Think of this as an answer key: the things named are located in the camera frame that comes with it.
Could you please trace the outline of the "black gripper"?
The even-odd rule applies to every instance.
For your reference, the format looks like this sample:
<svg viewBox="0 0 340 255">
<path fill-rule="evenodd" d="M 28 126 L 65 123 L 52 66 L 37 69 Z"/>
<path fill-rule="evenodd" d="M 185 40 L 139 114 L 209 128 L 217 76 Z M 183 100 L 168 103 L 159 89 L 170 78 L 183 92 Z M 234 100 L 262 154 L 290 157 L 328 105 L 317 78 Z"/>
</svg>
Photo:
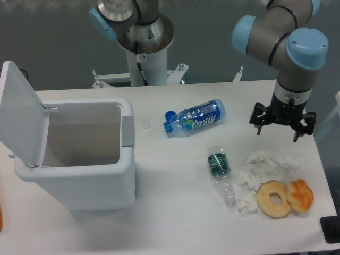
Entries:
<svg viewBox="0 0 340 255">
<path fill-rule="evenodd" d="M 316 112 L 303 113 L 306 104 L 295 104 L 292 100 L 284 103 L 273 94 L 269 107 L 255 103 L 249 123 L 257 128 L 257 135 L 265 125 L 289 125 L 295 131 L 293 142 L 297 142 L 305 134 L 312 135 L 316 124 Z"/>
</svg>

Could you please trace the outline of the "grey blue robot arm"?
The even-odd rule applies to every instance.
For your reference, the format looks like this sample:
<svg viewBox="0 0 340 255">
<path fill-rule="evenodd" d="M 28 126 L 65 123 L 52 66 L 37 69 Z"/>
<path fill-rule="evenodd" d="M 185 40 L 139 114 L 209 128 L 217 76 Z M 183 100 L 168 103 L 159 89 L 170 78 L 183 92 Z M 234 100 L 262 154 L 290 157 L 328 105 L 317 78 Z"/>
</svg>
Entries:
<svg viewBox="0 0 340 255">
<path fill-rule="evenodd" d="M 311 135 L 315 112 L 305 112 L 328 50 L 327 37 L 305 24 L 318 12 L 319 1 L 265 1 L 262 18 L 244 16 L 235 25 L 232 46 L 277 69 L 279 75 L 269 106 L 256 103 L 250 123 L 257 129 L 280 124 L 295 138 Z M 174 39 L 172 22 L 158 1 L 98 1 L 89 11 L 97 31 L 117 40 L 125 50 L 133 86 L 174 83 L 167 72 L 167 50 Z"/>
</svg>

